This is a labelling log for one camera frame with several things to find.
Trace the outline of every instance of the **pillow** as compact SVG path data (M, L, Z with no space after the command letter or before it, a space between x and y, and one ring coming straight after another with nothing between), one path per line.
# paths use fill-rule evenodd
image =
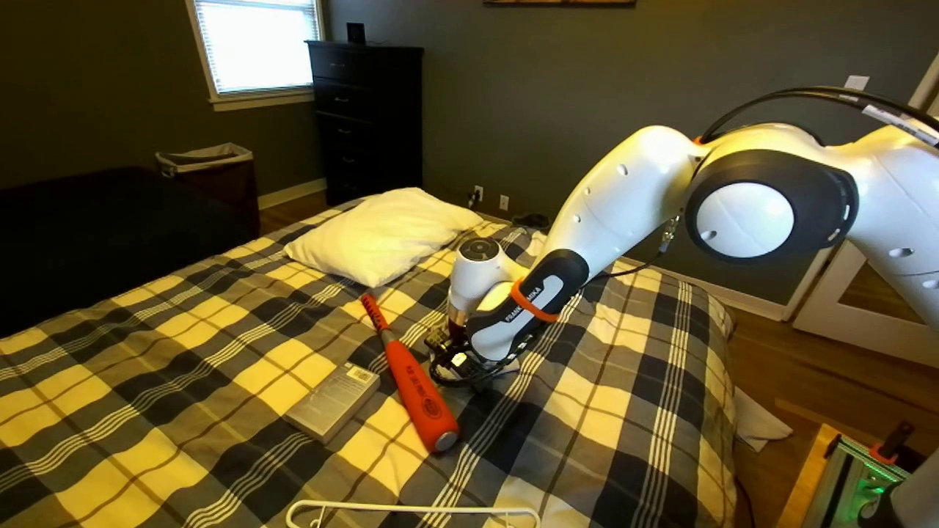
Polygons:
M382 287L479 221L475 212L448 207L420 188L395 188L368 198L351 212L306 232L285 254L324 274Z

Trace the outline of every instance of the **yellow and black plaid blanket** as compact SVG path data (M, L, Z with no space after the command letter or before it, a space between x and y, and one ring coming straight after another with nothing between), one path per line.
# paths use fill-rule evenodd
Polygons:
M114 299L0 337L0 526L287 526L303 500L532 509L547 526L731 526L727 315L642 270L595 278L516 377L445 387L463 441L420 447L360 287L285 258L297 224ZM486 226L532 265L544 234ZM451 249L376 290L413 343L441 322ZM338 365L378 393L325 447L285 410ZM324 526L475 526L479 518Z

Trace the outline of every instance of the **dark wooden dresser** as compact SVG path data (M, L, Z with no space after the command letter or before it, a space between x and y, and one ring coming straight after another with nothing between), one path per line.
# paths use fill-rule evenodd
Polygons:
M309 42L325 201L422 185L422 51Z

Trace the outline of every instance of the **wooden floor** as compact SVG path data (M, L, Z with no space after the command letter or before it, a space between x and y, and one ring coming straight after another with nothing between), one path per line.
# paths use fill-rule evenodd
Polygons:
M262 214L262 230L287 226L321 212L324 198L297 201ZM793 437L764 452L737 447L737 472L761 528L774 526L802 460L827 422L855 441L878 443L902 421L915 427L909 447L939 447L939 372L875 352L795 331L784 322L737 315L731 377L764 408L793 427Z

